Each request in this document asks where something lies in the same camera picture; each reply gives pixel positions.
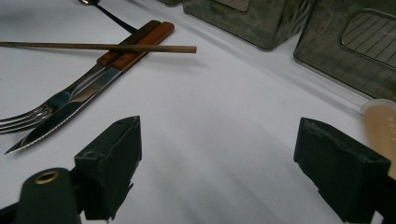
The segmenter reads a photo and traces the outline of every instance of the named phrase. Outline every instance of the brown knife handle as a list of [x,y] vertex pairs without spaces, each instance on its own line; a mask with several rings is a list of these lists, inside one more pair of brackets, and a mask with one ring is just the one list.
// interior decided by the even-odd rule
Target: brown knife handle
[[[148,35],[152,30],[154,30],[154,28],[156,28],[160,24],[160,21],[149,21],[148,23],[146,23],[146,25],[142,26],[135,33],[124,39],[120,43],[120,45],[136,44],[139,40]],[[116,61],[122,55],[122,53],[123,52],[114,50],[108,51],[106,54],[100,57],[97,62],[103,66],[108,66],[109,64],[114,63],[114,61]]]
[[[161,25],[156,27],[148,35],[146,35],[142,40],[140,40],[137,45],[158,45],[166,37],[172,34],[175,30],[175,25],[171,22],[163,22]],[[126,72],[129,68],[140,61],[144,56],[148,54],[147,52],[126,52],[119,57],[112,66],[122,73]]]

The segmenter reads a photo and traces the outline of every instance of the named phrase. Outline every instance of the serrated knife blade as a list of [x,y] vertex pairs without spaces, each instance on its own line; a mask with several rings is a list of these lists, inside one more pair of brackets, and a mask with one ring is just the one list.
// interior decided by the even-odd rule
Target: serrated knife blade
[[[166,37],[172,34],[174,30],[174,24],[165,21],[154,28],[154,30],[152,30],[148,35],[144,36],[137,45],[158,45]],[[23,137],[22,140],[9,149],[6,154],[29,147],[61,127],[92,98],[98,95],[99,92],[104,90],[109,84],[139,62],[147,54],[147,52],[126,52],[122,54],[94,82],[77,94],[68,104],[60,108],[50,118],[43,121],[43,123]]]

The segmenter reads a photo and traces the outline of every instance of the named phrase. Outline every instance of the beige cylinder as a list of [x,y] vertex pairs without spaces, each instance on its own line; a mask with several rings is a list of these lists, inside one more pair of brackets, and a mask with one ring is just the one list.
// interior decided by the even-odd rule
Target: beige cylinder
[[376,99],[361,107],[372,150],[391,160],[389,175],[396,179],[396,103]]

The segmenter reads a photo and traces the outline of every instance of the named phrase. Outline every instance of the brass ring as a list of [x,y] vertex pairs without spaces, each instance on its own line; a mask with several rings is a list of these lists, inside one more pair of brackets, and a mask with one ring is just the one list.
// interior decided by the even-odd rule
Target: brass ring
[[38,177],[35,178],[35,183],[37,185],[43,185],[43,184],[48,184],[49,182],[54,181],[56,178],[58,178],[59,172],[58,171],[47,171]]

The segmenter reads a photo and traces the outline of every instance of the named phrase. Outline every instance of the chopstick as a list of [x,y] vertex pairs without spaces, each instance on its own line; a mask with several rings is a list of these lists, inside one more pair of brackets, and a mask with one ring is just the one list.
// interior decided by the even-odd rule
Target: chopstick
[[0,42],[0,47],[39,48],[39,49],[102,49],[115,51],[146,51],[170,53],[196,53],[195,46],[164,46],[164,45],[112,45],[112,44],[65,44],[65,43],[30,43]]

